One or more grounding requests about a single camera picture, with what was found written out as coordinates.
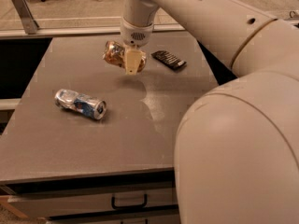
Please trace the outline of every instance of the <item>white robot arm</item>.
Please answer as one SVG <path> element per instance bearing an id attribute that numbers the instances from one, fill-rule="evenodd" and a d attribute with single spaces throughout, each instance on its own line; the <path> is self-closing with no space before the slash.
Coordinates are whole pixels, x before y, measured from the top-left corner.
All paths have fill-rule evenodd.
<path id="1" fill-rule="evenodd" d="M 149 41 L 158 7 L 240 77 L 179 125 L 181 222 L 299 223 L 299 30 L 236 0 L 125 0 L 132 50 Z"/>

